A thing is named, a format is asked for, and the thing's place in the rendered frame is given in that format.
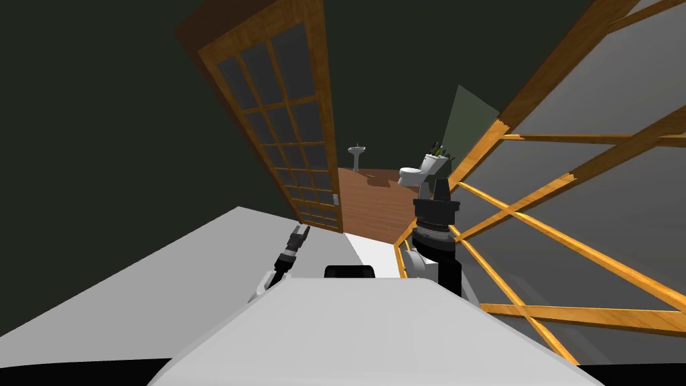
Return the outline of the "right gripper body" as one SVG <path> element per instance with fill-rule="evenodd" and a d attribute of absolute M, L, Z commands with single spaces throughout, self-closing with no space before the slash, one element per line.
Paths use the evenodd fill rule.
<path fill-rule="evenodd" d="M 418 197 L 413 199 L 413 205 L 415 215 L 439 214 L 441 212 L 454 214 L 460 209 L 460 202 L 452 200 L 448 178 L 439 178 L 435 181 L 433 196 L 428 182 L 420 184 Z"/>

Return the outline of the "white toilet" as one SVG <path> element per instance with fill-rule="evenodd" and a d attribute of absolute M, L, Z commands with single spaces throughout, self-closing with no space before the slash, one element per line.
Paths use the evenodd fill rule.
<path fill-rule="evenodd" d="M 401 168 L 399 170 L 398 185 L 418 187 L 418 199 L 429 199 L 430 188 L 426 180 L 428 177 L 435 175 L 446 161 L 449 160 L 444 153 L 445 149 L 442 142 L 435 142 L 430 151 L 424 155 L 420 168 Z"/>

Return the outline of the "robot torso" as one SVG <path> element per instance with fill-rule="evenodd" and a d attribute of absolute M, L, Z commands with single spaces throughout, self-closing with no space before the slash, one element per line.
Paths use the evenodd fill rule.
<path fill-rule="evenodd" d="M 603 386 L 433 281 L 288 278 L 147 386 Z"/>

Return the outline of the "wooden glass-paned door leaf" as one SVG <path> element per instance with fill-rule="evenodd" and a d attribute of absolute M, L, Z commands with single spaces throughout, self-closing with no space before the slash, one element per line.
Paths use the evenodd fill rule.
<path fill-rule="evenodd" d="M 574 364 L 686 363 L 686 0 L 504 0 L 515 84 L 456 90 L 463 295 Z"/>
<path fill-rule="evenodd" d="M 323 0 L 204 0 L 174 33 L 299 222 L 343 232 Z"/>

